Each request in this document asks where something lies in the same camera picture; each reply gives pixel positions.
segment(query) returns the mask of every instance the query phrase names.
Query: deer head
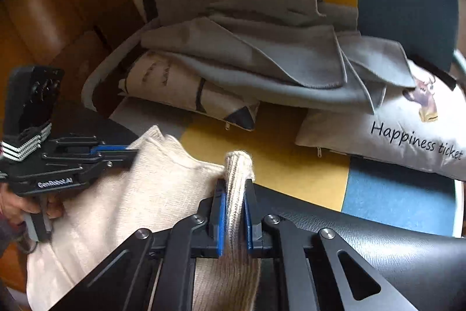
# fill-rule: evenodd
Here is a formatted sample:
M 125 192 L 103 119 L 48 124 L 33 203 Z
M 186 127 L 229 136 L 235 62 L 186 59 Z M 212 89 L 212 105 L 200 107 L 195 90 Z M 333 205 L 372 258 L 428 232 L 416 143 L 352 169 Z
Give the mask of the deer head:
M 414 90 L 403 90 L 405 98 L 411 102 L 416 102 L 421 105 L 419 109 L 419 116 L 423 122 L 433 122 L 438 119 L 437 106 L 433 95 L 435 94 L 434 83 L 435 77 L 430 78 L 429 82 L 423 82 L 414 78 L 416 81 L 416 87 Z

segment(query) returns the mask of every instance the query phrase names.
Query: screw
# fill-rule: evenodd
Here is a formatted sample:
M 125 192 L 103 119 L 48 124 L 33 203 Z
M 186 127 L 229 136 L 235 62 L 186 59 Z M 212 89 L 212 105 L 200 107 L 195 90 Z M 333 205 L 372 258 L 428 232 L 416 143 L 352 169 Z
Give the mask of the screw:
M 196 224 L 201 224 L 201 223 L 204 222 L 204 217 L 202 215 L 198 215 L 196 213 L 194 215 L 192 215 L 191 218 L 193 218 L 194 223 L 196 223 Z
M 321 236 L 322 236 L 324 239 L 331 240 L 332 238 L 335 237 L 335 231 L 332 230 L 331 228 L 324 228 L 324 229 L 321 229 Z
M 139 228 L 136 232 L 134 232 L 136 238 L 139 240 L 147 239 L 151 232 L 147 228 Z
M 280 223 L 280 218 L 277 216 L 277 215 L 272 215 L 272 214 L 269 214 L 266 216 L 266 219 L 269 223 L 271 224 L 278 224 Z

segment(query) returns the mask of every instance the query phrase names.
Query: black leather cushion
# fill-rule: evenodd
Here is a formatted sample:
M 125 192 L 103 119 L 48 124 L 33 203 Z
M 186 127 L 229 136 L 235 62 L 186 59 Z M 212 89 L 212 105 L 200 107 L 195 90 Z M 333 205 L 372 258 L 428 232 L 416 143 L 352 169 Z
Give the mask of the black leather cushion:
M 419 311 L 466 309 L 466 239 L 413 232 L 329 210 L 256 185 L 262 215 L 317 232 L 331 227 Z M 271 260 L 262 260 L 256 310 L 276 310 Z

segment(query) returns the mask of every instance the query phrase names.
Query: beige sweater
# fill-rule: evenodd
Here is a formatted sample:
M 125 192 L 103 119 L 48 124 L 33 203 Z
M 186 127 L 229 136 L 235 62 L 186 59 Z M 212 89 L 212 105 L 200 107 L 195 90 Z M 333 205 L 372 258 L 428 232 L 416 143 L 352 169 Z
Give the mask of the beige sweater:
M 29 256 L 32 310 L 52 307 L 137 229 L 168 229 L 195 213 L 199 201 L 213 194 L 219 177 L 227 181 L 225 253 L 218 260 L 197 260 L 193 310 L 251 310 L 260 261 L 247 255 L 240 226 L 244 183 L 253 178 L 250 156 L 230 152 L 225 167 L 201 162 L 157 127 L 130 147 L 140 150 L 130 171 L 111 171 L 65 202 L 52 240 Z

